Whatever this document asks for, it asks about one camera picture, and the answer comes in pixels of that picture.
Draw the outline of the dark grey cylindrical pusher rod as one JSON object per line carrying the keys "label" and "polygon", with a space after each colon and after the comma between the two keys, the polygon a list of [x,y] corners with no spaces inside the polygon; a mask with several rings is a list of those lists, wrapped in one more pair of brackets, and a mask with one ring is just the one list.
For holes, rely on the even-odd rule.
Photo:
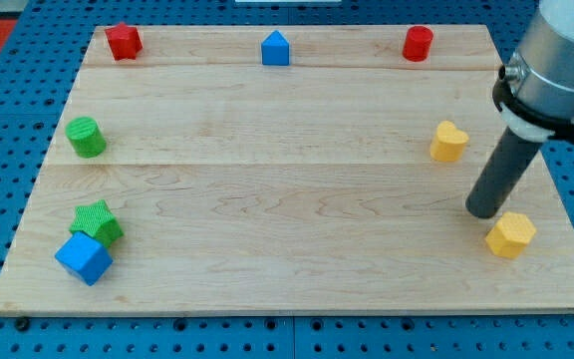
{"label": "dark grey cylindrical pusher rod", "polygon": [[478,218],[494,217],[541,147],[506,128],[465,201],[468,212]]}

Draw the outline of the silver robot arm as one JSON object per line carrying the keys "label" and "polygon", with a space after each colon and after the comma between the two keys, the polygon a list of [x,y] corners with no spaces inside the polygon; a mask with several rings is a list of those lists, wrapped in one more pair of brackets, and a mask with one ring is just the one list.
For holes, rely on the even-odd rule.
{"label": "silver robot arm", "polygon": [[542,145],[574,145],[574,0],[540,2],[492,100],[505,131],[468,195],[474,216],[495,216]]}

